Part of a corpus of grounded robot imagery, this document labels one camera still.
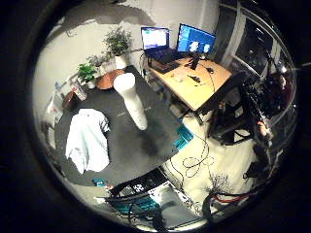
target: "computer monitor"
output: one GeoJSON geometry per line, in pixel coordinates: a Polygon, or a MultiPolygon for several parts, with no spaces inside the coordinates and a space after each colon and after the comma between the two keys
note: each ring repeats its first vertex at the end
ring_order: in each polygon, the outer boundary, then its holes
{"type": "Polygon", "coordinates": [[[215,35],[181,23],[178,33],[177,51],[211,53],[215,39],[215,35]]]}
{"type": "Polygon", "coordinates": [[[169,47],[169,30],[160,27],[142,27],[143,49],[166,49],[169,47]]]}

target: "floor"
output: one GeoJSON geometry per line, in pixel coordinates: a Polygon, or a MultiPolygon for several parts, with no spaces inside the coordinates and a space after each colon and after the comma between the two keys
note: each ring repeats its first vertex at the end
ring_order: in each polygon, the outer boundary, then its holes
{"type": "Polygon", "coordinates": [[[234,146],[222,146],[216,140],[207,138],[205,145],[202,139],[205,139],[204,132],[209,127],[207,120],[210,115],[202,117],[203,125],[199,125],[193,116],[184,117],[183,124],[194,134],[194,138],[162,166],[178,187],[181,187],[184,177],[184,192],[194,203],[200,204],[213,186],[211,176],[213,184],[222,191],[239,193],[248,190],[252,181],[244,180],[242,176],[256,159],[252,140],[234,146]]]}

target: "black chair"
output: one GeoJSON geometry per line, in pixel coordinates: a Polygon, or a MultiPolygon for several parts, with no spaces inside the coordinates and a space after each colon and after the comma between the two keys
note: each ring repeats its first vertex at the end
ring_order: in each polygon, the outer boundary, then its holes
{"type": "Polygon", "coordinates": [[[232,75],[197,111],[198,114],[206,115],[214,111],[208,136],[216,139],[223,145],[235,145],[245,142],[254,137],[253,120],[250,114],[247,96],[243,83],[247,80],[245,72],[232,75]],[[240,101],[235,106],[224,103],[225,97],[237,88],[240,101]],[[242,107],[243,113],[236,116],[236,111],[242,107]],[[245,129],[248,135],[241,135],[236,130],[245,129]],[[242,139],[234,141],[234,135],[238,134],[242,139]]]}

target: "white cylinder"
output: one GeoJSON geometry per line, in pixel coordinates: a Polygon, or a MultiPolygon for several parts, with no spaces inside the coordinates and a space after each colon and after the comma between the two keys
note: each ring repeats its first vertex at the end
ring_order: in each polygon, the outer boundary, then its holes
{"type": "Polygon", "coordinates": [[[144,107],[135,89],[135,76],[131,73],[117,76],[114,88],[124,99],[124,104],[137,127],[140,130],[147,129],[144,107]]]}
{"type": "Polygon", "coordinates": [[[127,66],[125,55],[115,56],[116,59],[116,68],[118,70],[124,69],[127,66]]]}
{"type": "Polygon", "coordinates": [[[89,89],[94,89],[96,87],[95,80],[86,83],[89,89]]]}

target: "white cloth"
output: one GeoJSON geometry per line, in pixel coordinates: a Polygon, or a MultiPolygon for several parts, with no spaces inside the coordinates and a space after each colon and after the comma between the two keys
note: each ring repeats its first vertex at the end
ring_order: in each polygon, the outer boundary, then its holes
{"type": "Polygon", "coordinates": [[[81,109],[74,115],[67,138],[66,157],[71,158],[78,171],[102,171],[109,164],[107,132],[109,120],[93,109],[81,109]]]}

